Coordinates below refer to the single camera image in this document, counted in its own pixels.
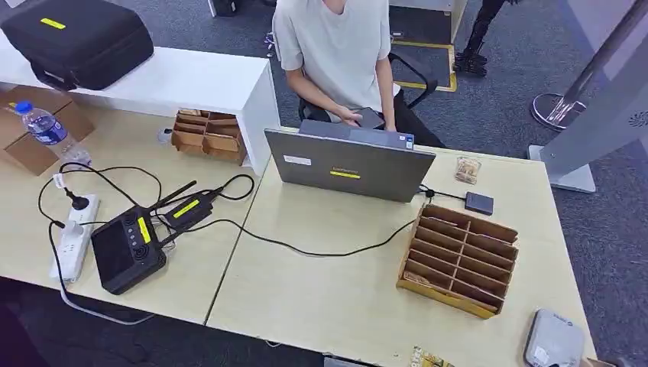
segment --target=metal pole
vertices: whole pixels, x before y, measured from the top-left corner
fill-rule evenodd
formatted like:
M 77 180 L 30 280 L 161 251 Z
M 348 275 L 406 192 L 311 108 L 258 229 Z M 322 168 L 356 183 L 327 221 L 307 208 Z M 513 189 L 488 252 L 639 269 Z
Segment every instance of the metal pole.
M 648 12 L 648 0 L 636 0 L 598 49 L 578 79 L 569 87 L 565 95 L 544 93 L 533 99 L 531 114 L 541 124 L 558 132 L 566 129 L 573 119 L 585 110 L 578 98 L 587 88 L 591 78 L 610 60 L 619 46 Z

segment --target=white power strip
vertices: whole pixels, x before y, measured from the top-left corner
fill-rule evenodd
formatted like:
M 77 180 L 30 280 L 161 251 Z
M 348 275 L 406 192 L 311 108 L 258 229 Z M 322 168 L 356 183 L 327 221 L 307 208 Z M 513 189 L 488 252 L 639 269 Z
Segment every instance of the white power strip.
M 70 209 L 70 214 L 67 217 L 67 223 L 85 223 L 93 222 L 97 217 L 97 209 L 99 208 L 99 198 L 96 195 L 84 196 L 90 204 L 83 210 Z M 90 235 L 94 229 L 93 224 L 82 226 L 83 232 L 73 233 L 64 230 L 61 233 L 61 240 L 57 247 L 57 254 L 59 255 L 59 262 L 61 265 L 61 274 L 64 281 L 75 281 L 81 275 L 81 267 L 83 266 L 83 259 L 86 257 L 86 250 L 90 243 Z M 57 279 L 59 273 L 57 270 L 56 259 L 53 259 L 52 268 L 50 269 L 50 278 Z

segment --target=black hard case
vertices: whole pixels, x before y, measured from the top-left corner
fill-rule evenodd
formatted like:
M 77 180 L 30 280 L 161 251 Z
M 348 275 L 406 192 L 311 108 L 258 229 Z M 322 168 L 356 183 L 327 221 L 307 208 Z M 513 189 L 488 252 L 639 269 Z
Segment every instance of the black hard case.
M 36 77 L 59 90 L 104 89 L 153 54 L 140 17 L 103 0 L 46 0 L 0 28 Z

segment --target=white t-shirt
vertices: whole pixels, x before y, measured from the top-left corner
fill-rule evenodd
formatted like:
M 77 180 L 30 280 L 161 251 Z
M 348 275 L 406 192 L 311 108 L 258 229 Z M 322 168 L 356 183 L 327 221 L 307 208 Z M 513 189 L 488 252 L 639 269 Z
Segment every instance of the white t-shirt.
M 340 15 L 323 0 L 278 0 L 272 25 L 284 70 L 303 67 L 339 105 L 382 111 L 375 68 L 391 50 L 389 0 L 347 0 Z

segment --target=white sticker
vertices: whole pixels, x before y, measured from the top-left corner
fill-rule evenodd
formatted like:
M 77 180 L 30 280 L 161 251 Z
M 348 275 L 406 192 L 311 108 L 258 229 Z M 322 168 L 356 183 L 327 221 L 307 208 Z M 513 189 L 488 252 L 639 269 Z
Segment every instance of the white sticker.
M 57 185 L 57 188 L 63 189 L 65 187 L 65 182 L 63 182 L 63 174 L 54 174 L 52 176 L 54 184 Z
M 284 155 L 283 160 L 288 163 L 303 164 L 305 166 L 310 166 L 310 159 L 293 157 L 292 155 Z
M 539 346 L 536 347 L 536 351 L 533 353 L 533 356 L 536 357 L 536 359 L 539 360 L 543 365 L 546 365 L 549 361 L 549 354 L 547 354 L 545 349 L 540 348 Z

